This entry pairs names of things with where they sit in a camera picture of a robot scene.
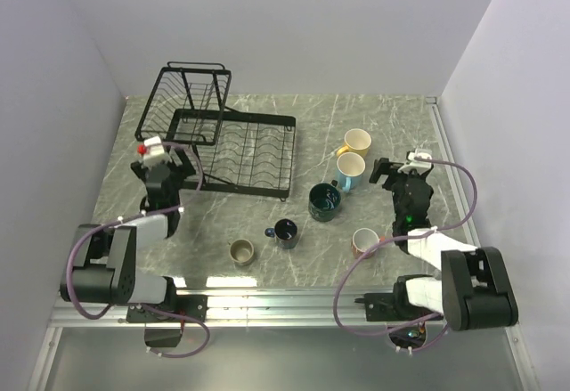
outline gray marble surface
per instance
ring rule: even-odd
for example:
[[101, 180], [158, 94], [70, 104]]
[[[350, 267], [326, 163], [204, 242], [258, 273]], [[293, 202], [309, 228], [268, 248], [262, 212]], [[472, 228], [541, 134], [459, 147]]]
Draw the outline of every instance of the gray marble surface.
[[[134, 131], [146, 98], [128, 99], [117, 140], [103, 180], [94, 220], [108, 221], [137, 212], [144, 188], [129, 164], [137, 159]], [[187, 206], [177, 233], [168, 240], [137, 252], [137, 266], [145, 272], [183, 277], [190, 288], [203, 288], [208, 277], [251, 277], [262, 288], [333, 286], [353, 263], [353, 232], [369, 227], [389, 236], [393, 221], [390, 193], [380, 184], [369, 184], [374, 159], [403, 160], [413, 147], [431, 149], [441, 158], [428, 106], [418, 96], [373, 95], [239, 95], [227, 104], [234, 109], [291, 115], [297, 118], [291, 194], [285, 202], [275, 198], [221, 192], [199, 193]], [[367, 170], [360, 187], [343, 200], [331, 222], [315, 222], [308, 214], [308, 192], [313, 185], [330, 181], [336, 169], [336, 149], [344, 133], [363, 128], [372, 136]], [[428, 178], [434, 187], [429, 217], [433, 224], [459, 220], [452, 188], [443, 167]], [[183, 201], [190, 194], [184, 191]], [[287, 217], [301, 233], [293, 250], [276, 248], [264, 229]], [[448, 233], [465, 240], [461, 229]], [[232, 241], [247, 239], [256, 249], [256, 260], [238, 267], [229, 257]], [[380, 250], [361, 263], [348, 285], [391, 286], [399, 275], [432, 273], [421, 260], [405, 255], [395, 245]]]

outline dish rack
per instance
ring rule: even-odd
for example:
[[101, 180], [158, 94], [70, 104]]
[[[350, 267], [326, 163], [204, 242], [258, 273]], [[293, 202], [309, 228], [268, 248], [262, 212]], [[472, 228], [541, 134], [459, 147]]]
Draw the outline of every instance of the dish rack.
[[[160, 70], [135, 137], [142, 141], [158, 135], [191, 146], [204, 169], [203, 191], [285, 200], [297, 121], [227, 107], [231, 81], [231, 71], [219, 63], [169, 61]], [[194, 175], [183, 188], [197, 186]]]

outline dark blue mug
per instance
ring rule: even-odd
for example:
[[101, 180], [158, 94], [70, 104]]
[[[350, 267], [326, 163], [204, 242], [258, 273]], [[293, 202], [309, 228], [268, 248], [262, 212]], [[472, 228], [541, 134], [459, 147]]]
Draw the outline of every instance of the dark blue mug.
[[309, 192], [309, 213], [314, 220], [328, 222], [340, 210], [340, 191], [337, 181], [319, 183]]
[[275, 238], [278, 247], [291, 249], [299, 242], [297, 225], [289, 219], [281, 219], [273, 228], [265, 230], [265, 236]]

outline metal frame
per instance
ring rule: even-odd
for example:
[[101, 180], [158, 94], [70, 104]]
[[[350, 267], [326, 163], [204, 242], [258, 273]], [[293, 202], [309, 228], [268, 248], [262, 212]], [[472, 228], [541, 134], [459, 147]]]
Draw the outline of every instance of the metal frame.
[[[453, 161], [453, 155], [439, 114], [437, 99], [426, 99], [430, 117], [441, 148], [442, 157]], [[446, 168], [450, 179], [453, 197], [460, 215], [468, 208], [468, 201], [463, 191], [459, 173], [451, 167]], [[469, 244], [478, 246], [479, 239], [472, 220], [464, 225]], [[366, 322], [364, 306], [355, 304], [354, 299], [363, 293], [374, 291], [391, 292], [383, 289], [346, 289], [339, 300], [339, 314], [346, 325], [378, 327], [381, 322]], [[331, 327], [335, 326], [332, 318], [331, 297], [334, 289], [206, 289], [203, 291], [179, 289], [180, 294], [202, 294], [208, 296], [208, 327]], [[86, 307], [99, 307], [91, 304]], [[144, 327], [144, 324], [125, 322], [126, 308], [112, 308], [98, 321], [81, 317], [68, 303], [58, 299], [53, 309], [44, 344], [37, 358], [36, 368], [30, 381], [29, 390], [44, 389], [53, 358], [64, 327]], [[149, 326], [179, 327], [176, 323], [150, 324]], [[505, 329], [513, 354], [517, 372], [525, 391], [540, 389], [534, 368], [523, 339], [519, 325]]]
[[52, 369], [53, 359], [61, 339], [61, 327], [48, 327], [37, 356], [36, 367], [28, 383], [28, 391], [43, 391]]

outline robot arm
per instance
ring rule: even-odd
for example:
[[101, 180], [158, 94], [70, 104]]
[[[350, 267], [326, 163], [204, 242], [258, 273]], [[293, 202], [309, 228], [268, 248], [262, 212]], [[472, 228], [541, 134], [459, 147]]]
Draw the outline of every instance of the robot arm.
[[[421, 235], [429, 229], [416, 229]], [[411, 278], [405, 282], [408, 302], [444, 314], [452, 330], [508, 327], [518, 321], [509, 276], [496, 248], [477, 248], [442, 233], [409, 240], [408, 252], [442, 271], [442, 279]]]
[[[370, 175], [370, 183], [387, 177], [382, 187], [392, 192], [395, 237], [419, 236], [431, 228], [428, 209], [434, 192], [426, 178], [433, 164], [416, 160], [431, 159], [431, 152], [416, 149], [406, 157], [405, 163], [376, 160]], [[440, 232], [396, 244], [442, 272], [440, 281], [425, 275], [400, 277], [394, 285], [397, 311], [425, 307], [443, 314], [453, 330], [507, 327], [517, 322], [517, 302], [498, 249], [477, 248]]]
[[[136, 250], [175, 233], [180, 222], [179, 191], [184, 179], [196, 172], [183, 151], [175, 151], [181, 162], [176, 165], [158, 137], [146, 140], [138, 151], [141, 159], [131, 168], [146, 187], [141, 211], [166, 211], [99, 231], [83, 244], [73, 264], [73, 284], [80, 302], [166, 304], [166, 309], [175, 305], [172, 279], [136, 271]], [[74, 244], [98, 226], [80, 225]], [[103, 257], [107, 257], [105, 264], [94, 262]], [[65, 274], [60, 292], [69, 301]]]

